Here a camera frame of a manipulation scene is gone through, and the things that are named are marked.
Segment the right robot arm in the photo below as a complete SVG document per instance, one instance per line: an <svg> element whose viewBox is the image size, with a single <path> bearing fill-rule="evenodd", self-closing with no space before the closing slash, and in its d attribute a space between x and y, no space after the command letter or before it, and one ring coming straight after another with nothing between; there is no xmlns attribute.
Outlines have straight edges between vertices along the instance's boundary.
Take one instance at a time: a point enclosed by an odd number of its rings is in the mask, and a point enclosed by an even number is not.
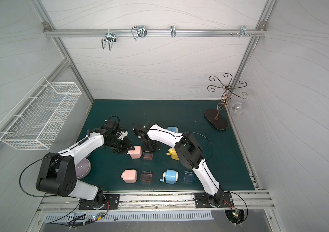
<svg viewBox="0 0 329 232"><path fill-rule="evenodd" d="M151 122L136 125L133 131L145 148L157 148L160 142L175 149L180 163L192 170L201 182L209 204L212 207L221 205L224 190L208 168L203 149L191 133L176 133Z"/></svg>

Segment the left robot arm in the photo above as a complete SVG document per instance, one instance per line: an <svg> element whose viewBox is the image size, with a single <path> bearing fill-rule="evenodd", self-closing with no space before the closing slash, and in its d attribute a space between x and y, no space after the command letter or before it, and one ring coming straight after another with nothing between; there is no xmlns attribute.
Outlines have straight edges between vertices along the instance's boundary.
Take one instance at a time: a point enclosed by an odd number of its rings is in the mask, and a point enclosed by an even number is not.
<svg viewBox="0 0 329 232"><path fill-rule="evenodd" d="M99 187L80 181L76 166L100 147L106 146L118 154L133 150L127 136L127 130L119 122L106 120L103 127L89 130L83 139L69 148L46 154L41 163L36 189L61 197L95 200Z"/></svg>

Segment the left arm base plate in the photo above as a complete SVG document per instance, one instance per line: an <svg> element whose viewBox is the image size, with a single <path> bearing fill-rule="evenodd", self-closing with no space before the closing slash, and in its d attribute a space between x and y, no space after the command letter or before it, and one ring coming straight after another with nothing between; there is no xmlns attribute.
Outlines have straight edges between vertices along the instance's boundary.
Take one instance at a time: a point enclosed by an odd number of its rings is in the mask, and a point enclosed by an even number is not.
<svg viewBox="0 0 329 232"><path fill-rule="evenodd" d="M120 200L119 194L104 194L101 195L102 199L95 200L81 200L79 210L115 210L118 209Z"/></svg>

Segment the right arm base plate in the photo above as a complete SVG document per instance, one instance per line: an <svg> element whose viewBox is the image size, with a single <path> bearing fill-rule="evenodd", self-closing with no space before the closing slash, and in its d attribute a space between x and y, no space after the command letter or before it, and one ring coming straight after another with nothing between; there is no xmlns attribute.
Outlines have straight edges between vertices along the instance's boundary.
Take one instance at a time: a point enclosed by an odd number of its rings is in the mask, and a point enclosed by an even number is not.
<svg viewBox="0 0 329 232"><path fill-rule="evenodd" d="M205 192L197 192L193 194L196 208L233 208L234 201L231 193L221 192L215 196L211 196Z"/></svg>

